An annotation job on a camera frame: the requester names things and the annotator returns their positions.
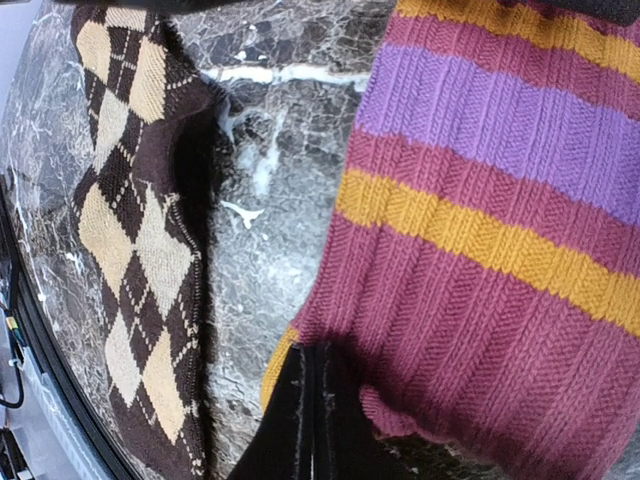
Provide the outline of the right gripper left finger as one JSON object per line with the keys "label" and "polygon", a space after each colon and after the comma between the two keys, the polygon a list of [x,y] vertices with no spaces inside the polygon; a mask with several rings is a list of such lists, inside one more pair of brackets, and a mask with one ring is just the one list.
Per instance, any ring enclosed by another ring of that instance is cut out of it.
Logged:
{"label": "right gripper left finger", "polygon": [[314,448],[313,349],[295,345],[283,368],[258,430],[231,479],[312,477]]}

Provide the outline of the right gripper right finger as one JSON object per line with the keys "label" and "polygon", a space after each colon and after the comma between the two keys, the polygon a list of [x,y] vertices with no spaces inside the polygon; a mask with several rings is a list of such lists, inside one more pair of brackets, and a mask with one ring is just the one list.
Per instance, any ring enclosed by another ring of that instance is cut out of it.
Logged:
{"label": "right gripper right finger", "polygon": [[339,350],[314,346],[315,479],[463,479],[465,465],[442,447],[376,438],[359,387]]}

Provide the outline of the maroon striped sock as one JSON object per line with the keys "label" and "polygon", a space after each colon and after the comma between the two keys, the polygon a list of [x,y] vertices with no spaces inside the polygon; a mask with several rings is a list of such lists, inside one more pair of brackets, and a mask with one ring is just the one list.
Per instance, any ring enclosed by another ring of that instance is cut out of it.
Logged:
{"label": "maroon striped sock", "polygon": [[601,479],[639,422],[639,26],[399,1],[316,281],[270,362],[326,345],[368,439]]}

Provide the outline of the brown argyle sock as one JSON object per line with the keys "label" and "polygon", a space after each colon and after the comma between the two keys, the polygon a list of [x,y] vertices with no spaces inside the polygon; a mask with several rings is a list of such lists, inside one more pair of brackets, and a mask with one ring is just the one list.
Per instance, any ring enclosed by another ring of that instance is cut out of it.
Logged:
{"label": "brown argyle sock", "polygon": [[79,6],[71,37],[93,145],[72,208],[101,279],[109,399],[125,447],[147,468],[201,479],[205,242],[187,220],[178,177],[190,146],[207,143],[224,94],[162,15]]}

